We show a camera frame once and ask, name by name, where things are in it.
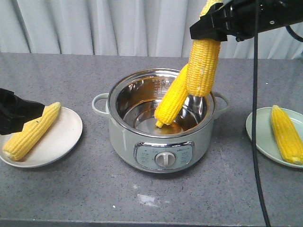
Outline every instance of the black robotic arm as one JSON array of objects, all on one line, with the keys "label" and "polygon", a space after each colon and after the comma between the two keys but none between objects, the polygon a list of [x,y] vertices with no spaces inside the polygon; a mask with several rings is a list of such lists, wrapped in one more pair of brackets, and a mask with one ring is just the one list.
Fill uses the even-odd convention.
[{"label": "black robotic arm", "polygon": [[[254,36],[255,0],[231,0],[214,4],[190,27],[192,39],[227,41],[227,35],[243,41]],[[303,21],[303,0],[260,0],[258,33]]]},{"label": "black robotic arm", "polygon": [[24,123],[42,116],[44,105],[0,88],[0,135],[22,131]]}]

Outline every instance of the white plate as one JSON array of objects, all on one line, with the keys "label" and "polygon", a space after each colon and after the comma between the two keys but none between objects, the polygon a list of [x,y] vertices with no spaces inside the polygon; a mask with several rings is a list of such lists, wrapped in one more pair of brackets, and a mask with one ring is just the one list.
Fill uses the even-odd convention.
[{"label": "white plate", "polygon": [[0,136],[0,158],[11,166],[21,168],[44,166],[66,155],[75,146],[81,134],[82,120],[79,115],[71,109],[62,107],[52,126],[20,161],[12,161],[2,150],[12,134]]}]

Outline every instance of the speckled countertop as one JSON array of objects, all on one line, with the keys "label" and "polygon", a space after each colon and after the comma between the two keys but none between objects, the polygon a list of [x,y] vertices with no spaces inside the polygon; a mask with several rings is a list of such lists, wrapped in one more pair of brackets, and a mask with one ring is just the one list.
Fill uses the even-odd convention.
[{"label": "speckled countertop", "polygon": [[[126,164],[109,141],[94,96],[130,73],[181,69],[185,58],[0,53],[0,87],[79,114],[83,133],[66,156],[25,169],[0,161],[0,226],[263,226],[245,121],[251,112],[252,60],[220,59],[214,91],[231,108],[214,123],[211,145],[194,166],[151,174]],[[303,113],[303,61],[259,61],[258,107]],[[303,225],[303,172],[258,153],[272,226]]]}]

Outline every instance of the corn on the cob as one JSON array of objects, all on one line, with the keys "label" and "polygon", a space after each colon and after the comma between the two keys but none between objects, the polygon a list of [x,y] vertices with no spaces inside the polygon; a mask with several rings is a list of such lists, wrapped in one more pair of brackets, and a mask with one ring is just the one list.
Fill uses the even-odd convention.
[{"label": "corn on the cob", "polygon": [[14,161],[23,158],[55,121],[60,108],[61,104],[59,102],[53,103],[44,108],[41,117],[26,122],[23,130],[15,133],[5,143],[3,146],[4,153]]},{"label": "corn on the cob", "polygon": [[303,165],[303,143],[287,113],[273,105],[271,123],[282,158],[289,163]]},{"label": "corn on the cob", "polygon": [[[201,15],[221,0],[208,0]],[[187,90],[193,96],[208,95],[214,84],[221,42],[213,39],[194,40],[187,70]]]},{"label": "corn on the cob", "polygon": [[164,124],[170,125],[174,121],[188,96],[186,90],[186,71],[187,64],[172,82],[155,111],[155,118],[158,119],[156,126],[159,128]]}]

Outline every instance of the pot handle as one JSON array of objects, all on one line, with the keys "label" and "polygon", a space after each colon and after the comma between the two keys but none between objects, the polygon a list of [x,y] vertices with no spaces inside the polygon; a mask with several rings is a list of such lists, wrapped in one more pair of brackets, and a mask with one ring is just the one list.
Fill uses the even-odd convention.
[{"label": "pot handle", "polygon": [[229,102],[229,100],[224,95],[222,95],[219,92],[213,92],[213,95],[215,97],[223,99],[224,102],[226,103],[226,107],[225,108],[220,109],[220,110],[218,110],[218,109],[215,110],[215,112],[214,112],[214,119],[216,120],[218,117],[220,117],[223,113],[225,113],[229,109],[230,102]]},{"label": "pot handle", "polygon": [[94,97],[91,105],[92,105],[92,108],[93,108],[93,111],[102,116],[102,117],[110,117],[110,113],[109,113],[109,110],[108,110],[108,107],[107,107],[107,102],[106,102],[106,105],[105,105],[105,112],[104,111],[101,111],[101,110],[98,110],[96,108],[96,103],[97,101],[101,100],[101,99],[106,99],[107,100],[108,98],[108,93],[103,93],[103,94],[100,94],[100,95],[97,95],[96,97]]}]

